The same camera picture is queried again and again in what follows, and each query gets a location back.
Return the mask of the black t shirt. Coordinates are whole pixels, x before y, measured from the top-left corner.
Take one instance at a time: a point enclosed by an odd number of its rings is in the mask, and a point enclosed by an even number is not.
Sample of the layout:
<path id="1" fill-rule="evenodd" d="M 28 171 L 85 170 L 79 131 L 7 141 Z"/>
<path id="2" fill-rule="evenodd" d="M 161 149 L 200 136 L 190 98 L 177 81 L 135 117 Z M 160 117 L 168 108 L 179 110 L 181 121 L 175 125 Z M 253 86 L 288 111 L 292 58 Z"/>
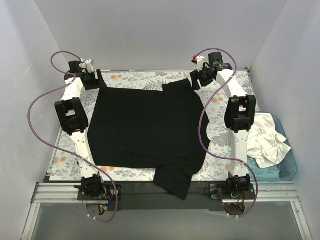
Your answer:
<path id="1" fill-rule="evenodd" d="M 101 88 L 87 132 L 97 166 L 155 169 L 153 182 L 185 200 L 203 167 L 209 119 L 188 79 L 161 91 Z"/>

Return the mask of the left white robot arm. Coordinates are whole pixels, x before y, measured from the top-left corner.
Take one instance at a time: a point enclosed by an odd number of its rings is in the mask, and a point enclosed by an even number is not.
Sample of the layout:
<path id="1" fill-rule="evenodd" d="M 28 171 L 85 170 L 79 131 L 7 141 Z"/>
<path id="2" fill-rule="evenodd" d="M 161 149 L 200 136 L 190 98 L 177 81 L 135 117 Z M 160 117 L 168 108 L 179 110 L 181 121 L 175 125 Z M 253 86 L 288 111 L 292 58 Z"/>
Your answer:
<path id="1" fill-rule="evenodd" d="M 62 130 L 69 135 L 75 153 L 80 156 L 81 185 L 75 188 L 94 200 L 101 200 L 107 190 L 100 171 L 95 168 L 88 141 L 89 119 L 80 99 L 83 90 L 99 89 L 106 85 L 101 71 L 95 71 L 93 64 L 91 59 L 68 63 L 69 71 L 64 75 L 66 88 L 54 107 Z"/>

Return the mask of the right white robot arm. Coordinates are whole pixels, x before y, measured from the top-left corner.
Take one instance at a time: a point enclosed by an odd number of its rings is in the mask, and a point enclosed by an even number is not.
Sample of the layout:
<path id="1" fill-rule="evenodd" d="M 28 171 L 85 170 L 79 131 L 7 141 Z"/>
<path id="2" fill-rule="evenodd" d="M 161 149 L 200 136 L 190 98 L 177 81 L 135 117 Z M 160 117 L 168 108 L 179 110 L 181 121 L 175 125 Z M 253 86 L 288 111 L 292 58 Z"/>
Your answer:
<path id="1" fill-rule="evenodd" d="M 200 53 L 193 56 L 192 63 L 197 68 L 190 73 L 194 90 L 200 90 L 216 81 L 228 98 L 224 124 L 230 134 L 230 169 L 226 181 L 209 187 L 210 196 L 213 199 L 226 196 L 237 199 L 250 191 L 253 171 L 248 165 L 247 144 L 249 131 L 255 121 L 257 99 L 243 90 L 236 79 L 238 65 L 225 63 L 222 49 L 212 48 L 211 51 L 208 57 Z"/>

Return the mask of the white t shirt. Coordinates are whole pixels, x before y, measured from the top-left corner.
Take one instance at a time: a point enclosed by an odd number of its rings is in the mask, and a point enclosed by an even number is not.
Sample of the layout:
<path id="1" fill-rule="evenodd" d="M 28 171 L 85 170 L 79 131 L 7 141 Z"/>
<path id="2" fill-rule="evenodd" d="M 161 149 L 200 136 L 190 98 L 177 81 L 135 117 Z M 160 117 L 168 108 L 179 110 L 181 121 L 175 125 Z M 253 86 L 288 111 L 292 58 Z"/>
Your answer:
<path id="1" fill-rule="evenodd" d="M 276 166 L 291 150 L 286 140 L 286 137 L 276 131 L 276 124 L 270 113 L 256 113 L 247 139 L 247 155 L 261 169 Z"/>

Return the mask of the floral patterned table mat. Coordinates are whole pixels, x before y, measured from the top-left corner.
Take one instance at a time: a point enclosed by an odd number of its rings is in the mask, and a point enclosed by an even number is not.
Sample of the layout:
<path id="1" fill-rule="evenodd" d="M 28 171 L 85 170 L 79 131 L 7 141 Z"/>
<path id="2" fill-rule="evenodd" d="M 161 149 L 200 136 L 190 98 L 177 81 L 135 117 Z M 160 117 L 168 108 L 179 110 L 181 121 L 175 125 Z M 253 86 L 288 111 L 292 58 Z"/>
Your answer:
<path id="1" fill-rule="evenodd" d="M 156 71 L 156 72 L 104 72 L 102 74 L 107 86 L 112 88 L 161 91 L 163 84 L 183 80 L 189 76 L 186 71 Z M 206 113 L 210 120 L 207 136 L 211 143 L 209 151 L 217 156 L 231 155 L 230 135 L 225 126 L 224 116 L 228 98 L 223 90 L 211 98 L 220 85 L 213 82 L 197 91 L 203 104 L 209 102 Z M 50 181 L 80 181 L 81 168 L 78 159 L 64 151 L 57 150 L 55 158 L 48 170 Z M 203 167 L 192 177 L 193 181 L 224 181 L 228 177 L 230 161 L 206 155 Z M 115 182 L 134 181 L 149 182 L 154 179 L 154 169 L 136 169 L 124 167 L 103 166 L 102 170 L 109 174 Z"/>

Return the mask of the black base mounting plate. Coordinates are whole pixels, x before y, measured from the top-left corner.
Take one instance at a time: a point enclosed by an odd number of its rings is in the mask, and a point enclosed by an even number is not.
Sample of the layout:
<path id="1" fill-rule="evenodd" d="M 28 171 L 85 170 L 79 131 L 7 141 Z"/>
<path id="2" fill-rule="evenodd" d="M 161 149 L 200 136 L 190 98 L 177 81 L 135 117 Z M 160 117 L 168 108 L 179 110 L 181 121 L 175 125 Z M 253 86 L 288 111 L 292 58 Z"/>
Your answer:
<path id="1" fill-rule="evenodd" d="M 254 186 L 233 190 L 225 181 L 195 181 L 190 184 L 185 200 L 152 182 L 119 182 L 118 211 L 122 210 L 198 210 L 222 211 L 227 206 L 241 207 L 256 196 Z"/>

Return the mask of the teal plastic bin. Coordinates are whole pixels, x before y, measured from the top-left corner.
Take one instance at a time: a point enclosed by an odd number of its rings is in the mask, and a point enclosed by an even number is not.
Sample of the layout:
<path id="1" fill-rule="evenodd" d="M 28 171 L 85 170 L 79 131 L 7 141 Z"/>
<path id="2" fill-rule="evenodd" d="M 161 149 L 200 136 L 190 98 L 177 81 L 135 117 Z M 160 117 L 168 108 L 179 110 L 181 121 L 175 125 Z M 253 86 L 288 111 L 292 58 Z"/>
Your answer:
<path id="1" fill-rule="evenodd" d="M 276 131 L 287 138 L 286 132 L 284 130 L 284 127 L 283 127 L 281 121 L 275 115 L 273 115 L 273 114 L 271 114 L 271 115 L 273 117 L 273 120 L 275 121 Z M 285 143 L 290 146 L 288 139 L 286 140 Z M 259 168 L 256 161 L 249 156 L 247 156 L 247 163 L 254 171 L 254 174 L 256 175 L 257 180 L 260 182 L 291 181 L 297 174 L 297 164 L 295 161 L 295 157 L 294 157 L 292 148 L 291 148 L 290 152 L 286 155 L 285 159 L 281 163 L 279 163 L 275 166 L 271 166 L 271 167 L 263 168 L 263 169 Z"/>

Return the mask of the aluminium frame rail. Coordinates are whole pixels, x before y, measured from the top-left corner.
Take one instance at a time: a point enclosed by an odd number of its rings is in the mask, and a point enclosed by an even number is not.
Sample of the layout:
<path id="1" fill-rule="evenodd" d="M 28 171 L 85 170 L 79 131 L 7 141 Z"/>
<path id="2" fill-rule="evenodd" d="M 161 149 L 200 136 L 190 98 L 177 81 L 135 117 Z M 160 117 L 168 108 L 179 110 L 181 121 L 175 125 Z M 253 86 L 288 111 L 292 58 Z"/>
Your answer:
<path id="1" fill-rule="evenodd" d="M 101 220 L 98 202 L 72 182 L 39 183 L 31 199 L 24 240 L 310 240 L 293 182 L 260 182 L 243 207 L 118 210 Z"/>

